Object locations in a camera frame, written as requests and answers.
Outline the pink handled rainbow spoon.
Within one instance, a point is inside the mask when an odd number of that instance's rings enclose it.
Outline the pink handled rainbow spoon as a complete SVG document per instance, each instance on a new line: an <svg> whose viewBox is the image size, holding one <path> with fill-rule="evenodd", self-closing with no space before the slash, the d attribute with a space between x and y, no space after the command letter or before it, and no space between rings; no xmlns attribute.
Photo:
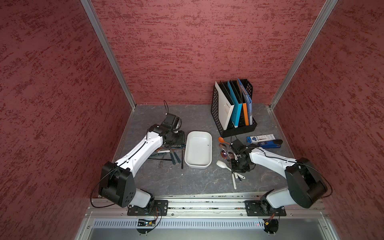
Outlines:
<svg viewBox="0 0 384 240"><path fill-rule="evenodd" d="M223 159L226 159L227 161L230 161L232 159L235 159L235 155L232 152L228 151L228 148L225 144L220 143L219 147L221 148L221 156Z"/></svg>

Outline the white rectangular storage box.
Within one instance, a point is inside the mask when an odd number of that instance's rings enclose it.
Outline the white rectangular storage box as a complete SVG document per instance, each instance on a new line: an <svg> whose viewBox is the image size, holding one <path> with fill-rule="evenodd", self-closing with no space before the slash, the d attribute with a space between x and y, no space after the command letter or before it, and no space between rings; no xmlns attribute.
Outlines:
<svg viewBox="0 0 384 240"><path fill-rule="evenodd" d="M212 163L212 135L192 131L187 136L185 162L190 168L206 169Z"/></svg>

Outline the orange spoon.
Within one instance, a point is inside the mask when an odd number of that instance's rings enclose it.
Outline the orange spoon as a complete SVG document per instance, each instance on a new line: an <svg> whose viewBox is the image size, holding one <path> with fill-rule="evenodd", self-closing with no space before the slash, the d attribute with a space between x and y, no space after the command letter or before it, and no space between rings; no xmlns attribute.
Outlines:
<svg viewBox="0 0 384 240"><path fill-rule="evenodd" d="M224 138L222 138L222 137L219 137L218 138L218 141L221 143L221 144L227 144L227 145L230 145L231 143L229 143L229 142L226 142L225 140L224 140Z"/></svg>

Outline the steel spoon white handle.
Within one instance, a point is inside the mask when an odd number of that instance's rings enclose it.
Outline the steel spoon white handle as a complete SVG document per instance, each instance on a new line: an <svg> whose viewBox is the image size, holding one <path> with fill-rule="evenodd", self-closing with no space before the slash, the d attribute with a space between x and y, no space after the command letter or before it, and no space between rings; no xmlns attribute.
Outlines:
<svg viewBox="0 0 384 240"><path fill-rule="evenodd" d="M236 177L235 177L235 174L234 174L234 173L232 173L232 182L233 182L234 190L237 190Z"/></svg>

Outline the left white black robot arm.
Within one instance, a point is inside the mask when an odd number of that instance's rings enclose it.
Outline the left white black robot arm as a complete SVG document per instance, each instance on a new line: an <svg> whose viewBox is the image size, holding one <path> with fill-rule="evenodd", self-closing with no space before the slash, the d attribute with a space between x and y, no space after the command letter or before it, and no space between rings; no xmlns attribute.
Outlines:
<svg viewBox="0 0 384 240"><path fill-rule="evenodd" d="M153 196L136 187L134 178L137 172L162 145L182 145L184 142L184 131L174 131L163 125L151 126L129 153L114 163L107 162L103 165L98 194L122 208L129 205L149 207Z"/></svg>

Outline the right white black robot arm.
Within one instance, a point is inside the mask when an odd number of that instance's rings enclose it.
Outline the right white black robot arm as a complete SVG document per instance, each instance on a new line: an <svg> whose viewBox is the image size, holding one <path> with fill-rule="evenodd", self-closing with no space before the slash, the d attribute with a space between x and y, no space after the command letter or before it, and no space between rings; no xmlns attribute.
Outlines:
<svg viewBox="0 0 384 240"><path fill-rule="evenodd" d="M254 165L285 178L286 187L271 190L261 197L263 207L268 210L290 205L308 209L328 191L325 179L308 159L283 157L255 145L236 147L232 143L230 147L235 154L234 172L245 173Z"/></svg>

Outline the black mesh file holder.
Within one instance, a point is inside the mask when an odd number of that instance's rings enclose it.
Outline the black mesh file holder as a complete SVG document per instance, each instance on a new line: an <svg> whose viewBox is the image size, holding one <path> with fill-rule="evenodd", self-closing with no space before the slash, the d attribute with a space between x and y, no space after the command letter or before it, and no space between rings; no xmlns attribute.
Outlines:
<svg viewBox="0 0 384 240"><path fill-rule="evenodd" d="M238 91L240 93L240 97L242 99L242 95L241 95L241 92L240 92L237 80L238 79L232 80L232 81L234 81L236 83ZM251 100L252 100L252 95L253 95L253 86L252 86L252 84L247 79L240 79L240 80L243 83L244 87L246 88L246 90L247 90L247 92L250 95ZM230 92L229 92L229 89L228 89L228 86L227 86L227 82L228 81L226 81L226 82L217 82L217 83L223 85L223 87L226 89L227 97L229 98L230 102L233 103L233 101L232 101L232 99L230 97ZM246 126L245 125L244 113L243 113L243 107L242 107L239 126L237 128L235 128L233 123L232 123L232 121L231 121L231 119L230 119L230 122L229 122L227 130L223 130L223 128L222 128L222 126L220 124L220 121L219 121L219 117L218 117L218 92L217 92L217 90L215 88L215 85L213 87L213 98L212 98L212 105L211 105L211 114L212 114L214 122L215 122L215 124L216 124L216 126L218 128L220 136L223 137L223 138L237 136L237 135L240 135L240 134L250 133L250 132L254 131L256 126L257 126L257 122L256 122L256 120L254 119L254 116L253 116L253 102L252 102L252 120L253 120L253 124L252 125L250 125L250 126Z"/></svg>

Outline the white folder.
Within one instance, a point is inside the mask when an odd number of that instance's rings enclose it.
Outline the white folder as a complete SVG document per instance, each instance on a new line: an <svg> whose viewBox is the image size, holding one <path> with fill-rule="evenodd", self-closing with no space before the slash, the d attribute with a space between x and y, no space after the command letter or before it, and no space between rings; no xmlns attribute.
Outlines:
<svg viewBox="0 0 384 240"><path fill-rule="evenodd" d="M226 89L222 84L215 82L215 88L218 92L218 117L220 124L223 130L227 130L232 112L234 109L234 104L230 102L229 98L226 95Z"/></svg>

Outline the orange folder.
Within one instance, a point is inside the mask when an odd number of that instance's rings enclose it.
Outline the orange folder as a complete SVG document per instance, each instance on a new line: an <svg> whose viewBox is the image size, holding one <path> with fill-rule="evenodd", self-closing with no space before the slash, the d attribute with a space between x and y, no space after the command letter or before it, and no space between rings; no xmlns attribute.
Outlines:
<svg viewBox="0 0 384 240"><path fill-rule="evenodd" d="M242 103L243 107L243 113L244 113L244 120L245 120L245 125L249 126L249 116L248 116L248 108L247 108L247 103Z"/></svg>

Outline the blue folder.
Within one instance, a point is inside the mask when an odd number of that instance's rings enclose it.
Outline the blue folder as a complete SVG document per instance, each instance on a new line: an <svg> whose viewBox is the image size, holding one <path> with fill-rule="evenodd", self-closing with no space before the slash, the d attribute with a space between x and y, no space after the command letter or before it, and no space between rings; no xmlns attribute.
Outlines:
<svg viewBox="0 0 384 240"><path fill-rule="evenodd" d="M251 97L248 94L248 92L247 92L246 88L244 87L243 83L241 82L241 80L238 79L237 82L238 82L238 86L239 86L239 89L240 89L240 92L242 95L243 103L247 103L249 123L250 123L250 125L252 125L253 120L252 120L252 100L251 100Z"/></svg>

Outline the aluminium front rail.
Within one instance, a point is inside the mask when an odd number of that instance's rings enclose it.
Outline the aluminium front rail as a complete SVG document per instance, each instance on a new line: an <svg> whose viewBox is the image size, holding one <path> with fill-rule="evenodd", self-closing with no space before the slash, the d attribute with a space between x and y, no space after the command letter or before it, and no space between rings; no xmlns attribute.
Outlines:
<svg viewBox="0 0 384 240"><path fill-rule="evenodd" d="M157 200L168 201L163 207L167 218L245 219L248 217L245 201L255 200L257 196L175 196L158 197ZM330 218L322 201L316 202L309 209L298 205L284 206L282 209L286 211L286 219Z"/></svg>

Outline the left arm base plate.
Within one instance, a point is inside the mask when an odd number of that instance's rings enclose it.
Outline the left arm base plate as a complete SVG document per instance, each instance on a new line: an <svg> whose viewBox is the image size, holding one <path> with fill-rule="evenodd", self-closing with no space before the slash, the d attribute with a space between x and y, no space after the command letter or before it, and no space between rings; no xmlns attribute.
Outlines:
<svg viewBox="0 0 384 240"><path fill-rule="evenodd" d="M145 216L157 217L166 216L168 212L169 201L167 200L151 200L145 208L130 205L128 207L128 216Z"/></svg>

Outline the left aluminium corner post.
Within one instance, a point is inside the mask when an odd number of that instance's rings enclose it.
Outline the left aluminium corner post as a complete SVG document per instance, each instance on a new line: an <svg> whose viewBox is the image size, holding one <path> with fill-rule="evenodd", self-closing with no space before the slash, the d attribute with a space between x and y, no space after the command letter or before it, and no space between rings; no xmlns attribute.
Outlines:
<svg viewBox="0 0 384 240"><path fill-rule="evenodd" d="M125 80L125 77L123 75L123 72L119 66L119 63L113 53L113 50L110 46L110 43L108 41L108 38L105 34L105 31L103 30L103 27L102 27L102 24L97 16L97 13L96 13L96 10L92 4L92 1L90 0L81 0L81 3L82 3L82 6L91 22L91 25L99 39L99 42L101 43L102 47L103 47L103 50L112 66L112 69L121 85L121 88L123 90L123 92L125 93L125 96L127 98L127 100L129 101L130 103L130 106L132 108L132 110L135 110L136 109L136 101L134 100L134 97L132 95L132 92L130 91L127 83L126 83L126 80Z"/></svg>

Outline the aluminium corner post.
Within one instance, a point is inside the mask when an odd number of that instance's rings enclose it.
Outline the aluminium corner post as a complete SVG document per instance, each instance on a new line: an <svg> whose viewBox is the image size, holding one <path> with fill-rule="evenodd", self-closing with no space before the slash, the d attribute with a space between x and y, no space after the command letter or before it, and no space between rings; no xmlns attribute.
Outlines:
<svg viewBox="0 0 384 240"><path fill-rule="evenodd" d="M313 43L315 42L316 38L318 37L319 33L321 32L323 26L325 25L327 19L331 15L333 9L337 5L338 0L326 0L323 7L321 8L314 24L312 25L308 35L306 36L300 50L298 51L298 54L296 55L291 67L289 68L285 78L283 79L280 87L278 88L276 94L274 95L269 107L271 111L273 112L276 108L278 102L280 101L281 97L283 96L285 90L289 86L290 82L292 81L295 73L299 69L301 63L305 59L307 53L311 49Z"/></svg>
<svg viewBox="0 0 384 240"><path fill-rule="evenodd" d="M129 101L130 103L130 106L132 108L132 110L135 110L136 109L136 101L134 100L134 97L132 95L132 92L130 91L127 83L126 83L126 80L125 80L125 77L123 75L123 72L119 66L119 63L113 53L113 50L110 46L110 43L108 41L108 38L105 34L105 31L103 30L103 27L102 27L102 24L97 16L97 13L96 13L96 10L92 4L92 1L90 0L81 0L81 3L82 3L82 6L91 22L91 25L99 39L99 42L101 43L102 47L103 47L103 50L112 66L112 69L121 85L121 88L123 90L123 92L125 93L125 96L127 98L127 100Z"/></svg>

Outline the right aluminium corner post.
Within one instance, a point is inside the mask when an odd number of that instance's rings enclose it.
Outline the right aluminium corner post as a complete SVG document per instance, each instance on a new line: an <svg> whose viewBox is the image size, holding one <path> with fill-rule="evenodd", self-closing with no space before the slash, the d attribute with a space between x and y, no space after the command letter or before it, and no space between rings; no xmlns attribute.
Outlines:
<svg viewBox="0 0 384 240"><path fill-rule="evenodd" d="M300 50L298 51L298 54L296 55L291 67L289 68L285 78L283 79L280 87L278 88L276 94L274 95L269 107L271 111L273 112L276 108L278 102L280 101L281 97L283 96L285 90L289 86L290 82L292 81L295 73L299 69L301 63L305 59L307 53L311 49L313 43L315 42L316 38L318 37L319 33L321 32L323 26L325 25L327 19L331 15L333 9L337 5L338 0L326 0L323 7L321 8L314 24L312 25L308 35L306 36Z"/></svg>

